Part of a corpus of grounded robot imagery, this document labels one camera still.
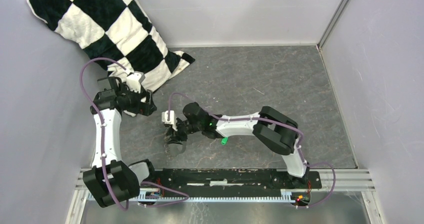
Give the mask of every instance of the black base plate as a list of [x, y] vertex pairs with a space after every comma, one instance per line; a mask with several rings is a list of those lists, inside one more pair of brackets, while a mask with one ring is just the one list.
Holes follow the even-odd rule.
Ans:
[[[280, 189], [307, 189], [307, 183], [292, 181], [286, 171], [277, 169], [163, 169], [156, 170], [155, 179], [165, 187], [187, 193], [190, 197], [278, 197]], [[317, 171], [310, 171], [312, 189], [322, 188]], [[231, 186], [213, 185], [226, 181]], [[165, 191], [165, 196], [180, 196]]]

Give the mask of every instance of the gray marble floor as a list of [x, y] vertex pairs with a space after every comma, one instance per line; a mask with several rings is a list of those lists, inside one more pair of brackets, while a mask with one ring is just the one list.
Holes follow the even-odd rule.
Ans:
[[[182, 92], [215, 114], [246, 115], [271, 106], [299, 124], [302, 150], [310, 163], [329, 161], [355, 167], [352, 151], [323, 63], [315, 47], [214, 47], [183, 49], [196, 58], [155, 94], [150, 117], [124, 115], [124, 162], [148, 158], [156, 168], [285, 168], [282, 158], [255, 137], [230, 137], [227, 145], [196, 133], [184, 153], [172, 156], [164, 142], [161, 112], [172, 92]], [[188, 100], [175, 97], [172, 109], [184, 119]]]

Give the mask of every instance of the pillow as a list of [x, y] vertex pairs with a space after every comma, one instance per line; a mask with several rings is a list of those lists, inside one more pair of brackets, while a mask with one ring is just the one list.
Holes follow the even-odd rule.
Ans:
[[[48, 28], [79, 44], [90, 57], [107, 57], [145, 74], [145, 89], [157, 90], [194, 62], [171, 52], [137, 0], [27, 0]], [[97, 62], [110, 76], [126, 81], [117, 64]]]

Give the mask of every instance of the white wall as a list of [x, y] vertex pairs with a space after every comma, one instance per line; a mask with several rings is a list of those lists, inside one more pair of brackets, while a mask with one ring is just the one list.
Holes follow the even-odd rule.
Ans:
[[[79, 86], [87, 57], [36, 19], [26, 0], [0, 0], [0, 13], [0, 223], [63, 223], [94, 148]], [[106, 73], [85, 74], [95, 94]]]
[[422, 223], [424, 0], [351, 0], [323, 48], [388, 223]]
[[316, 44], [341, 0], [139, 0], [170, 46]]

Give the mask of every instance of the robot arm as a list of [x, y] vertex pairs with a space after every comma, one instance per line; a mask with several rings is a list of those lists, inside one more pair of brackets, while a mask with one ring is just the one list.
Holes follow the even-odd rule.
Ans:
[[[157, 109], [153, 103], [152, 92], [145, 90], [141, 85], [143, 79], [144, 75], [139, 72], [128, 75], [126, 83], [122, 83], [116, 77], [99, 79], [97, 83], [100, 92], [93, 101], [104, 118], [104, 155], [107, 176], [119, 201], [139, 195], [140, 182], [149, 176], [152, 167], [147, 160], [128, 167], [122, 162], [119, 145], [123, 111], [131, 116], [137, 114], [149, 116]], [[114, 204], [114, 200], [105, 185], [102, 173], [102, 125], [97, 111], [93, 107], [90, 110], [96, 122], [96, 151], [91, 170], [84, 172], [82, 179], [97, 203], [101, 207], [106, 207]]]
[[[168, 144], [182, 145], [187, 140], [187, 135], [201, 132], [210, 139], [225, 138], [234, 135], [249, 135], [258, 138], [268, 149], [282, 156], [287, 166], [287, 172], [294, 178], [304, 182], [307, 179], [308, 168], [302, 162], [302, 158], [296, 148], [298, 134], [288, 128], [271, 125], [268, 122], [257, 120], [266, 118], [274, 120], [291, 127], [297, 128], [297, 123], [277, 110], [265, 106], [260, 112], [246, 116], [222, 116], [217, 120], [203, 110], [198, 103], [187, 104], [183, 109], [187, 120], [176, 118], [174, 111], [162, 113], [162, 121], [168, 130], [166, 140]], [[231, 121], [232, 119], [246, 119], [242, 121]]]

